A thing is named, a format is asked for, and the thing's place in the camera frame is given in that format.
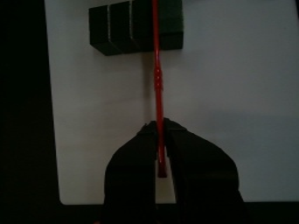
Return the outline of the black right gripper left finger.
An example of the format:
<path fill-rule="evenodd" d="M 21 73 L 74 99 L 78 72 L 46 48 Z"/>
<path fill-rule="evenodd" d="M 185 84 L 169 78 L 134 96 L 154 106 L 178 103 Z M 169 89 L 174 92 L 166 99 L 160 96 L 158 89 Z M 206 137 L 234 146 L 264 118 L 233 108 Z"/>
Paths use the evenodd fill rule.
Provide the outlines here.
<path fill-rule="evenodd" d="M 101 224 L 154 224 L 156 124 L 116 150 L 105 169 Z"/>

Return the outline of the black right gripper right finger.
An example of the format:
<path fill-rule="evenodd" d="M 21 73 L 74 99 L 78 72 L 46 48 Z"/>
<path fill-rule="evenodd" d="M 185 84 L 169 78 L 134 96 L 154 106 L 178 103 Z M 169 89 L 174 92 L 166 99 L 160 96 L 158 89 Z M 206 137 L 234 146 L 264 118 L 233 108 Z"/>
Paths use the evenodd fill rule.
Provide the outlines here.
<path fill-rule="evenodd" d="M 248 224 L 237 167 L 224 150 L 169 119 L 164 141 L 181 224 Z"/>

